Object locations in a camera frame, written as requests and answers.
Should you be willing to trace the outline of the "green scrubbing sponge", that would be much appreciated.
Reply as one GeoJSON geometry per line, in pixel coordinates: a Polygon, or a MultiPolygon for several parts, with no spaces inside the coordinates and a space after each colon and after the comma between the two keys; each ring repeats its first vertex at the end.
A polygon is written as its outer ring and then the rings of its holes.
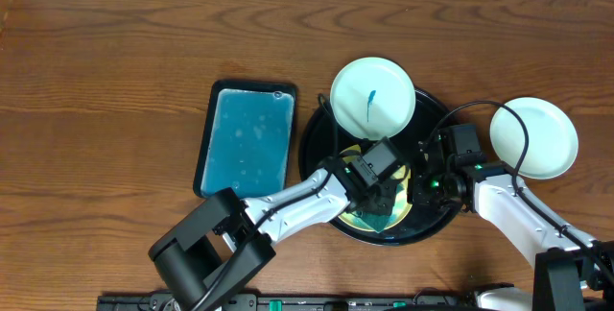
{"type": "Polygon", "coordinates": [[[365,211],[357,211],[355,217],[358,219],[363,230],[380,233],[389,225],[391,214],[374,214],[365,211]]]}

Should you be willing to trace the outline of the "yellow plate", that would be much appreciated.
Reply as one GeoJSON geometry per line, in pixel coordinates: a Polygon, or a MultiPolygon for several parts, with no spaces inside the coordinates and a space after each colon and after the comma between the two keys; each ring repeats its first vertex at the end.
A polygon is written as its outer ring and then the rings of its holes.
{"type": "MultiPolygon", "coordinates": [[[[408,191],[411,179],[411,169],[408,165],[400,167],[391,177],[391,181],[396,182],[394,204],[391,209],[392,217],[390,218],[389,225],[386,229],[390,229],[398,225],[410,212],[412,204],[408,202],[408,191]]],[[[357,229],[359,231],[376,233],[373,231],[366,231],[360,226],[358,219],[355,217],[355,211],[342,212],[337,219],[350,228],[357,229]]]]}

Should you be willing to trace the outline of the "black rectangular water tray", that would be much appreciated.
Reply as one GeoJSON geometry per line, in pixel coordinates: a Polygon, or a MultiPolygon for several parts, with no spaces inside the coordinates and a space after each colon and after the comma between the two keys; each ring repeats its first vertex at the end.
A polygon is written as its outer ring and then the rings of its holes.
{"type": "Polygon", "coordinates": [[[230,188],[241,199],[284,189],[297,88],[218,80],[211,87],[193,181],[200,198],[230,188]]]}

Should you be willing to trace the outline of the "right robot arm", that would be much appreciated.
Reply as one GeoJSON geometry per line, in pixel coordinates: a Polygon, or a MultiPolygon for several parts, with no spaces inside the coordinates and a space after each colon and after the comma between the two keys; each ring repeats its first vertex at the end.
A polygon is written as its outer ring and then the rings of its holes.
{"type": "Polygon", "coordinates": [[[499,229],[533,269],[533,290],[497,285],[475,292],[480,310],[611,310],[613,244],[583,232],[541,202],[518,166],[486,162],[475,149],[421,141],[426,169],[414,176],[413,203],[466,207],[499,229]]]}

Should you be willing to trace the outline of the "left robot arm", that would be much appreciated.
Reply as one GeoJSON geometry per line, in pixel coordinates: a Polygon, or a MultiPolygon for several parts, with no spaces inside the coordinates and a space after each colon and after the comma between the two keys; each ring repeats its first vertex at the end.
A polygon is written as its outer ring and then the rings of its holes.
{"type": "Polygon", "coordinates": [[[401,163],[383,171],[356,157],[329,159],[308,179],[269,196],[239,198],[226,188],[197,206],[149,250],[149,258],[183,310],[215,310],[275,256],[279,242],[327,223],[366,193],[370,177],[390,190],[401,163]]]}

